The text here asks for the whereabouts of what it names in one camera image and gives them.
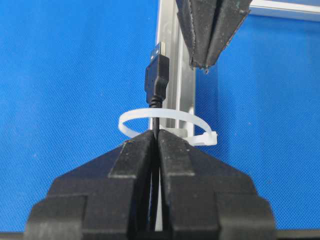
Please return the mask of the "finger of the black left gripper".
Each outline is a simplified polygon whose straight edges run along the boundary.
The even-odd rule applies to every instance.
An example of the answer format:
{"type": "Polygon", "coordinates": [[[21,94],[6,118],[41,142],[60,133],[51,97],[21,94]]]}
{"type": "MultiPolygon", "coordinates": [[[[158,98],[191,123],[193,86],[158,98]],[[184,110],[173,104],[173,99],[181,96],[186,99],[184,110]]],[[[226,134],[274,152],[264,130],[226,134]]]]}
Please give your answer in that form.
{"type": "Polygon", "coordinates": [[[220,0],[177,0],[177,19],[192,68],[213,66],[221,51],[218,37],[220,0]]]}
{"type": "Polygon", "coordinates": [[[229,45],[233,36],[250,13],[250,0],[219,0],[213,19],[206,56],[206,67],[216,64],[222,51],[229,45]]]}

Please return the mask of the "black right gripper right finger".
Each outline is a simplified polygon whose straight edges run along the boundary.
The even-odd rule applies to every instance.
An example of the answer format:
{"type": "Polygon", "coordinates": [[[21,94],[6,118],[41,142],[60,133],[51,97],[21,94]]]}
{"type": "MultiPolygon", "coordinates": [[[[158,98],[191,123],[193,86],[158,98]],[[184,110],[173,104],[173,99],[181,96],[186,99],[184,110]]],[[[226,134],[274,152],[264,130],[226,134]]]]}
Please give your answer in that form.
{"type": "Polygon", "coordinates": [[[273,240],[275,220],[250,176],[166,131],[158,134],[174,240],[273,240]]]}

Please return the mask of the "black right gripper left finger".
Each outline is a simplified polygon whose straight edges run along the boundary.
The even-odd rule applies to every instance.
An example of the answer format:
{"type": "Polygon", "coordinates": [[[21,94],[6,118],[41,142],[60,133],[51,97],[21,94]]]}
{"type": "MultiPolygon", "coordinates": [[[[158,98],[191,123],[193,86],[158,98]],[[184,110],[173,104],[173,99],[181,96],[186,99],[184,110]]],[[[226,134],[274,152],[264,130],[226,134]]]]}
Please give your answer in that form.
{"type": "Polygon", "coordinates": [[[127,240],[146,225],[148,130],[57,177],[28,217],[27,240],[127,240]]]}

